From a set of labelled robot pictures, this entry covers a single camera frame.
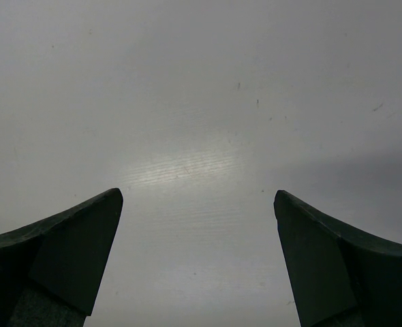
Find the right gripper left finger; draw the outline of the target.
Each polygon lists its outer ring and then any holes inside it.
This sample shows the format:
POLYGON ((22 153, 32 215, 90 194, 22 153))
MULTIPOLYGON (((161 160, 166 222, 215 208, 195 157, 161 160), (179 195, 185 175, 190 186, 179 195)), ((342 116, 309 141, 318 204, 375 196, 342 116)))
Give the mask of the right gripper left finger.
POLYGON ((83 326, 123 208, 112 188, 0 234, 0 326, 83 326))

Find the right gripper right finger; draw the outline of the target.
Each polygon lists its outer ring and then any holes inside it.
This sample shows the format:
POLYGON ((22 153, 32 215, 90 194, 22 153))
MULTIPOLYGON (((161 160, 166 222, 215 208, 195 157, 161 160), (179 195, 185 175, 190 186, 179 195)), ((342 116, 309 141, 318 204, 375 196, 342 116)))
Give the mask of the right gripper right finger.
POLYGON ((402 244, 284 190, 273 207, 301 326, 402 326, 402 244))

